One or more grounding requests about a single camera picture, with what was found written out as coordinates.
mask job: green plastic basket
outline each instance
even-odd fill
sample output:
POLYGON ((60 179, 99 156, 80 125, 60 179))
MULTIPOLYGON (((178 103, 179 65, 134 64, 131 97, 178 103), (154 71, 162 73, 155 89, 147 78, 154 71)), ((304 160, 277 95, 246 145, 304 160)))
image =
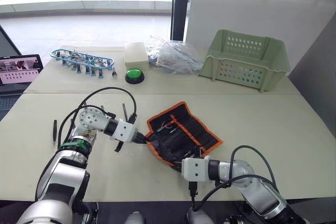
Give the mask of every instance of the green plastic basket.
POLYGON ((219 30, 200 76, 271 90, 290 70, 281 40, 219 30))

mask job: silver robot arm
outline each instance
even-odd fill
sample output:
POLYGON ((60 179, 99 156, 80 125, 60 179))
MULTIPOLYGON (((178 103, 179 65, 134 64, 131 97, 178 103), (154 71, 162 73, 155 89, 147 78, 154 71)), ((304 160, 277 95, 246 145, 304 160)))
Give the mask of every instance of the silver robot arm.
MULTIPOLYGON (((252 167, 245 161, 235 160, 232 165, 232 178, 255 174, 252 167)), ((229 180, 230 166, 230 162, 211 160, 210 156, 206 156, 204 159, 186 158, 182 160, 182 176, 189 182, 214 180, 224 183, 229 180)), ((266 223, 306 223, 290 208, 286 200, 271 184, 259 178, 243 178, 233 182, 232 185, 241 192, 246 202, 266 223)))
POLYGON ((79 114, 79 124, 70 138, 50 159, 39 179, 35 200, 21 215, 17 224, 71 224, 72 211, 82 208, 90 174, 86 171, 89 154, 97 138, 97 131, 118 140, 132 142, 137 130, 122 119, 114 120, 96 109, 79 114))

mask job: wire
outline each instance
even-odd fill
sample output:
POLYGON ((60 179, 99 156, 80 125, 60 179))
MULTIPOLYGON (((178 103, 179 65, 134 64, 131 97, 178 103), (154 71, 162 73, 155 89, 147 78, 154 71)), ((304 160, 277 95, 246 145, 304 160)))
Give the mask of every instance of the wire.
MULTIPOLYGON (((91 107, 91 108, 96 108, 97 110, 100 110, 101 112, 103 112, 104 114, 107 114, 107 112, 101 108, 99 108, 98 106, 95 105, 84 105, 82 107, 80 107, 80 109, 84 109, 87 107, 91 107)), ((74 114, 76 112, 76 110, 71 111, 63 120, 63 122, 61 123, 61 126, 59 127, 59 132, 58 132, 58 140, 57 140, 57 148, 59 148, 61 146, 61 136, 62 136, 62 130, 63 127, 65 125, 65 123, 67 122, 67 120, 71 117, 72 114, 74 114)))
POLYGON ((196 207, 196 205, 195 205, 195 196, 191 196, 191 204, 192 204, 192 208, 194 209, 196 207))
POLYGON ((271 169, 269 163, 267 162, 267 160, 265 159, 265 157, 263 156, 263 154, 262 154, 260 151, 258 151, 257 149, 255 149, 254 147, 249 146, 249 145, 241 145, 241 146, 238 146, 237 148, 235 148, 235 149, 233 150, 233 152, 232 152, 232 154, 231 154, 231 160, 230 160, 230 164, 231 164, 231 165, 230 165, 230 170, 229 170, 229 179, 232 178, 232 170, 233 170, 233 165, 232 165, 232 164, 234 163, 235 154, 236 154, 236 152, 237 152, 239 149, 242 149, 242 148, 251 149, 251 150, 255 151, 255 152, 261 157, 261 159, 265 162, 265 164, 266 164, 266 166, 267 166, 267 168, 268 168, 268 171, 269 171, 269 173, 270 173, 270 175, 271 175, 272 185, 273 185, 274 189, 275 189, 277 192, 279 192, 279 190, 278 190, 278 188, 277 188, 277 184, 276 184, 276 182, 275 182, 275 178, 274 178, 273 171, 272 171, 272 169, 271 169))
POLYGON ((265 182, 271 184, 271 185, 274 187, 274 184, 273 184, 270 180, 268 180, 268 179, 266 179, 266 178, 264 178, 264 177, 262 177, 262 176, 259 176, 259 175, 256 175, 256 174, 240 175, 240 176, 231 178, 231 179, 229 179, 228 181, 226 181, 226 182, 224 182, 224 183, 221 183, 220 185, 218 185, 218 186, 216 186, 214 189, 212 189, 210 192, 208 192, 207 195, 205 195, 205 197, 202 199, 201 203, 200 203, 197 207, 193 208, 193 211, 196 212, 196 211, 200 210, 200 208, 201 208, 201 207, 203 206, 203 204, 209 199, 209 197, 210 197, 212 194, 214 194, 215 192, 217 192, 219 189, 230 187, 230 186, 231 186, 231 183, 233 183, 233 182, 236 181, 236 180, 242 179, 242 178, 259 178, 259 179, 261 179, 261 180, 263 180, 263 181, 265 181, 265 182))
POLYGON ((71 122, 71 125, 70 125, 70 128, 69 128, 68 134, 67 134, 67 136, 65 137, 65 140, 69 138, 69 136, 70 136, 70 134, 71 134, 72 127, 74 126, 74 123, 75 123, 75 119, 76 119, 76 117, 77 117, 77 115, 78 115, 79 110, 80 110, 81 107, 84 105, 84 103, 85 103, 90 97, 92 97, 93 95, 97 94, 98 92, 101 92, 101 91, 104 91, 104 90, 108 90, 108 89, 117 89, 117 90, 121 90, 121 91, 127 93, 127 94, 131 97, 131 99, 132 99, 132 101, 133 101, 133 105, 134 105, 133 115, 136 115, 136 107, 137 107, 137 103, 136 103, 136 101, 135 101, 133 95, 132 95, 129 91, 127 91, 127 90, 125 90, 125 89, 122 89, 122 88, 118 88, 118 87, 106 87, 106 88, 98 89, 98 90, 96 90, 95 92, 92 92, 91 94, 89 94, 87 97, 85 97, 84 100, 79 104, 78 108, 75 110, 75 114, 74 114, 74 116, 73 116, 73 118, 72 118, 72 122, 71 122))

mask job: white table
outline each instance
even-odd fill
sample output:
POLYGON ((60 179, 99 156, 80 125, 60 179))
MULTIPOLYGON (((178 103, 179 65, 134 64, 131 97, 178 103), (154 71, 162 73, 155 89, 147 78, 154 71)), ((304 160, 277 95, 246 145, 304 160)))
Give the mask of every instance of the white table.
MULTIPOLYGON (((213 82, 210 78, 193 75, 163 74, 157 70, 145 72, 141 84, 132 85, 125 81, 123 47, 78 47, 79 52, 96 56, 111 57, 115 60, 117 77, 105 71, 104 78, 91 77, 85 73, 77 74, 62 66, 61 61, 51 59, 39 77, 28 87, 25 93, 91 93, 94 90, 116 86, 129 90, 133 94, 259 94, 257 89, 240 86, 224 81, 213 82)), ((205 58, 206 50, 200 50, 205 58)), ((118 93, 115 90, 106 93, 118 93)), ((275 87, 265 94, 299 94, 299 91, 284 77, 275 87)))
MULTIPOLYGON (((38 178, 55 151, 52 124, 58 125, 86 94, 24 94, 0 123, 0 199, 33 200, 38 178)), ((241 144, 259 149, 275 173, 278 188, 287 199, 336 195, 336 141, 301 95, 246 94, 136 94, 140 132, 146 120, 186 101, 191 112, 225 143, 211 153, 227 161, 241 144)), ((97 94, 88 104, 101 105, 122 116, 132 103, 126 94, 97 94)), ((187 182, 161 163, 146 145, 125 144, 99 133, 89 157, 91 179, 87 201, 189 200, 187 182)), ((237 158, 248 161, 257 174, 269 177, 265 165, 251 150, 237 158)), ((201 199, 212 184, 200 184, 201 199)), ((235 188, 221 190, 210 200, 239 200, 235 188)))

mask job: laptop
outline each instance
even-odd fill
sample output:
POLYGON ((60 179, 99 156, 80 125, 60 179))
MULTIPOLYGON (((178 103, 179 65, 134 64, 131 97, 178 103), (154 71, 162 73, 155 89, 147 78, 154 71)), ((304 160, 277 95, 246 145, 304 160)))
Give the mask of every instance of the laptop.
POLYGON ((0 121, 42 69, 39 55, 0 57, 0 121))

